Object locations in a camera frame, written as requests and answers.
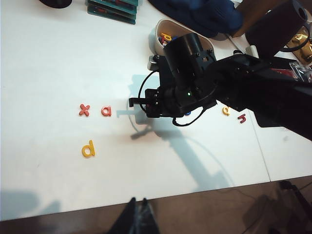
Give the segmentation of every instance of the blue fabric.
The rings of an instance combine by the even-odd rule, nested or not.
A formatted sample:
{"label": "blue fabric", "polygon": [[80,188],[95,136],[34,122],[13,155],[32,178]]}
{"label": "blue fabric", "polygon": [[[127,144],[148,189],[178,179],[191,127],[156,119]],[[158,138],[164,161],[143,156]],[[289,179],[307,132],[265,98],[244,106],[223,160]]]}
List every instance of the blue fabric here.
{"label": "blue fabric", "polygon": [[230,0],[149,0],[158,10],[194,31],[214,37],[230,33],[243,23]]}

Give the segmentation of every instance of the white bowl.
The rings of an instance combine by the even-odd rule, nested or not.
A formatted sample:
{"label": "white bowl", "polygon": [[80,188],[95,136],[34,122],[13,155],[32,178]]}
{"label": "white bowl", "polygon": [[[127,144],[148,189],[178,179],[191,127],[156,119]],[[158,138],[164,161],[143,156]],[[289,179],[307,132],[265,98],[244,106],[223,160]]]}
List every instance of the white bowl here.
{"label": "white bowl", "polygon": [[[156,28],[155,28],[155,51],[158,55],[164,55],[163,52],[163,46],[162,44],[159,42],[158,38],[161,36],[161,33],[165,33],[167,35],[170,35],[171,37],[181,37],[185,34],[188,33],[196,33],[195,31],[173,21],[170,19],[161,19]],[[203,47],[204,50],[210,50],[213,49],[214,50],[214,46],[212,45],[211,41],[202,36],[201,34],[196,33],[199,37],[200,43]]]}

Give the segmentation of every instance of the white table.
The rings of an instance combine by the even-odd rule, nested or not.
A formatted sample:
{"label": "white table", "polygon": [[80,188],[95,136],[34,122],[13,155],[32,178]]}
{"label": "white table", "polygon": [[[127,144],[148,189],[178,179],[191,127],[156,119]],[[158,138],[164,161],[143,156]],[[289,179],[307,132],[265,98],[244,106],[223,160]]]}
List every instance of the white table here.
{"label": "white table", "polygon": [[[162,18],[145,0],[135,26],[88,15],[84,1],[1,3],[1,220],[270,181],[249,111],[240,124],[220,104],[177,128],[127,108]],[[235,49],[212,43],[217,59]],[[146,88],[157,86],[154,75]]]}

